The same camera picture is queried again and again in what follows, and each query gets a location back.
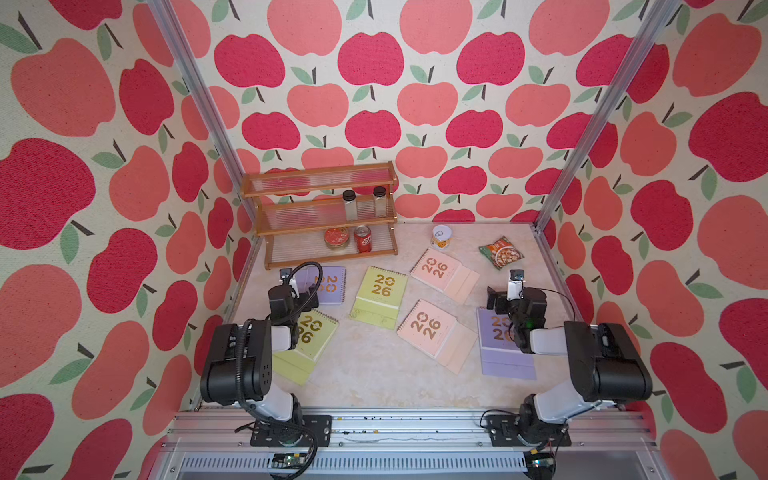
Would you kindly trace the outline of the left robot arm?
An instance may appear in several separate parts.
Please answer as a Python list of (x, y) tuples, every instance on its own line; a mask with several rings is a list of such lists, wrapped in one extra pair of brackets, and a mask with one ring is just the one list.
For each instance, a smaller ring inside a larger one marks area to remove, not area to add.
[(272, 385), (274, 353), (294, 350), (299, 343), (299, 317), (314, 304), (317, 290), (296, 294), (288, 284), (268, 292), (271, 312), (263, 320), (215, 329), (201, 377), (202, 399), (223, 406), (238, 405), (285, 443), (304, 434), (301, 407), (293, 394)]

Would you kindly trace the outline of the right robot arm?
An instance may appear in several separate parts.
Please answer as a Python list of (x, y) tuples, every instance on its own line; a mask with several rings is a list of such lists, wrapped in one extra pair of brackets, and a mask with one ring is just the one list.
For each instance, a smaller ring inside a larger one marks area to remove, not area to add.
[(569, 421), (582, 413), (650, 397), (651, 375), (623, 326), (575, 320), (547, 328), (543, 290), (526, 287), (511, 294), (488, 288), (487, 294), (487, 306), (509, 321), (502, 332), (520, 353), (565, 356), (569, 371), (568, 380), (528, 395), (516, 413), (482, 420), (494, 442), (539, 447), (565, 438)]

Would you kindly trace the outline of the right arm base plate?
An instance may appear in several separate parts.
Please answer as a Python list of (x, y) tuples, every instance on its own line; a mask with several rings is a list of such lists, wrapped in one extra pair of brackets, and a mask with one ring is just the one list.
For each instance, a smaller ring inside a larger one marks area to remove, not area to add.
[(494, 447), (526, 447), (542, 449), (548, 445), (568, 447), (572, 445), (567, 424), (551, 424), (536, 416), (517, 414), (486, 415), (480, 425), (489, 434)]

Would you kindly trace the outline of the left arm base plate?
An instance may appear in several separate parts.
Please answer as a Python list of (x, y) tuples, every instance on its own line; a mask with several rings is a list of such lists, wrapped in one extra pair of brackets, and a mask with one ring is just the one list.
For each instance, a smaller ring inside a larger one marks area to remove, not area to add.
[(304, 415), (300, 429), (275, 422), (269, 426), (259, 423), (251, 434), (250, 445), (264, 448), (328, 447), (332, 422), (330, 415)]

